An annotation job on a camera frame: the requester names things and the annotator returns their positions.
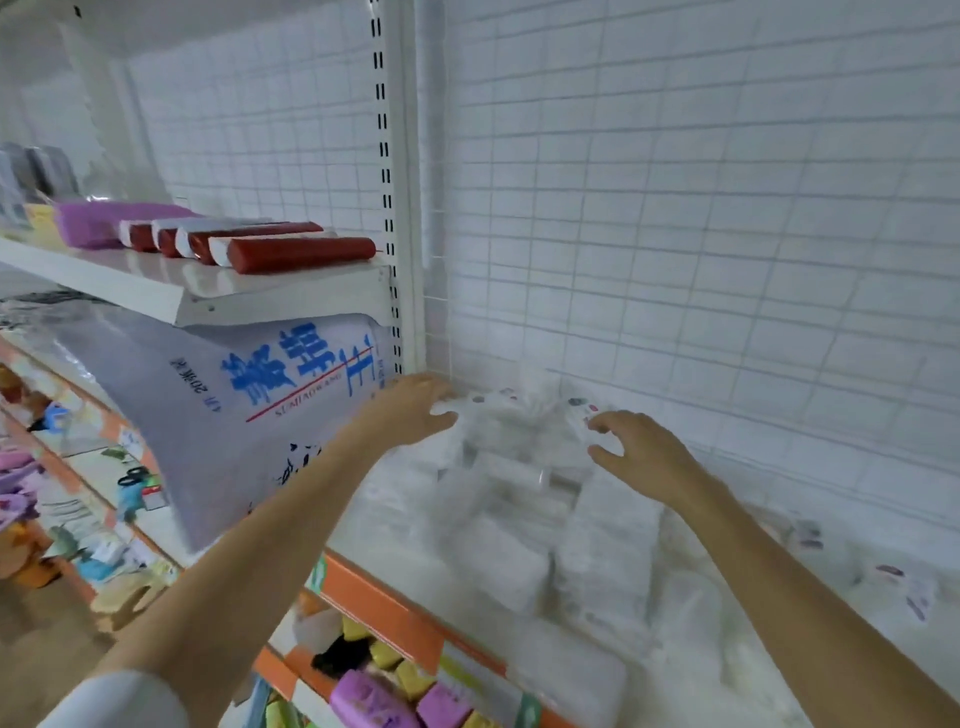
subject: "red tube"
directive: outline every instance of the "red tube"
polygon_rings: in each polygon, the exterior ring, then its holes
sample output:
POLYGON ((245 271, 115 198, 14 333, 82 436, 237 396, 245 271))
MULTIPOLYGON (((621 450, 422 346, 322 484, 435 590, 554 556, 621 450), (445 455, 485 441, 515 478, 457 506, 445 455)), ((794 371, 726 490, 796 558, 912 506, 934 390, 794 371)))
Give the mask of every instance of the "red tube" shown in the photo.
POLYGON ((348 260, 368 260, 376 246, 368 237, 289 237, 262 240, 241 237, 230 241, 227 257, 237 273, 285 273, 323 268, 348 260))
POLYGON ((156 253, 154 229, 150 223, 135 223, 130 226, 130 247, 138 253, 156 253))
POLYGON ((160 252, 164 257, 180 257, 177 252, 177 229, 164 228, 156 234, 156 240, 160 244, 160 252))
POLYGON ((317 223, 276 223, 275 225, 247 225, 224 231, 191 232, 187 238, 192 250, 204 265, 216 265, 210 254, 211 237, 239 237, 242 235, 283 235, 285 232, 323 232, 317 223))

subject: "pink item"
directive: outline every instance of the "pink item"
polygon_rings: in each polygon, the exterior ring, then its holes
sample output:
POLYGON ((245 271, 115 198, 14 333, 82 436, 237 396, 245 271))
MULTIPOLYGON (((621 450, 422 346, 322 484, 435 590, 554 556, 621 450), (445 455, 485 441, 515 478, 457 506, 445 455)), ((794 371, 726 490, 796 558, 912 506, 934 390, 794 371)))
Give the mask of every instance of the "pink item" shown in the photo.
POLYGON ((440 683, 434 685, 417 706, 426 728, 460 728, 473 708, 440 683))
POLYGON ((30 499, 17 493, 0 496, 0 531, 30 509, 30 499))
POLYGON ((0 450, 0 471, 11 471, 14 468, 22 468, 27 463, 32 462, 34 457, 22 449, 0 450))
POLYGON ((54 219, 63 242, 71 248, 120 248, 117 225, 122 220, 155 220, 196 215, 179 205, 157 203, 56 203, 54 219))
POLYGON ((347 728, 420 728, 410 706, 355 669, 340 678, 330 696, 330 708, 347 728))

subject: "price tag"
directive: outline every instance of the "price tag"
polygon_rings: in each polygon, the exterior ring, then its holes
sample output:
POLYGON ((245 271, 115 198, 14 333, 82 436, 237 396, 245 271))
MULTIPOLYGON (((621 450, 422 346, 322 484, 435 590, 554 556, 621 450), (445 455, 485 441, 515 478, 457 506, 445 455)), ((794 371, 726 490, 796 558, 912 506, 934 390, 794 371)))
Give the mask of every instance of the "price tag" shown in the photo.
POLYGON ((137 460, 143 460, 143 440, 129 427, 120 427, 119 445, 137 460))
POLYGON ((123 557, 126 547, 126 544, 111 534, 106 536, 100 542, 100 545, 93 549, 93 558, 102 564, 113 566, 123 557))

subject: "right hand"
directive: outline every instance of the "right hand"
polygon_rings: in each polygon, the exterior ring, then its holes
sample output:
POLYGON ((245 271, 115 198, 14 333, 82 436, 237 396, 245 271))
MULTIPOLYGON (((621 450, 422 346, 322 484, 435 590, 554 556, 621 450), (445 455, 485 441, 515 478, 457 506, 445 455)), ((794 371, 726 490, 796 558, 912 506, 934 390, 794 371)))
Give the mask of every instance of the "right hand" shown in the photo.
POLYGON ((623 444, 623 456, 599 445, 588 452, 593 462, 640 493, 680 510, 706 490, 723 488, 690 454, 686 446, 652 417, 621 409, 602 412, 588 427, 612 432, 623 444))

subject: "white tile wall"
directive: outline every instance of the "white tile wall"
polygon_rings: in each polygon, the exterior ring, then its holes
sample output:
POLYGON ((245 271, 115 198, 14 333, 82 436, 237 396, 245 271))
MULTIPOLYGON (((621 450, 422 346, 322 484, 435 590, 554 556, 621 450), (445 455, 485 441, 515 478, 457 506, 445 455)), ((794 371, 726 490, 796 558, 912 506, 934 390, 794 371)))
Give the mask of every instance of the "white tile wall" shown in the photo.
POLYGON ((111 5, 174 198, 207 213, 383 230, 364 3, 111 5))
POLYGON ((722 453, 752 497, 802 488, 944 556, 960 529, 960 6, 417 9, 444 19, 448 59, 442 85, 420 59, 421 145, 444 141, 421 155, 444 169, 423 192, 440 201, 424 219, 444 218, 424 226, 428 277, 448 277, 427 293, 448 306, 428 319, 430 365, 495 385, 504 360, 533 358, 722 453), (509 328, 478 349, 461 316, 509 328), (760 472, 781 475, 745 474, 760 472))

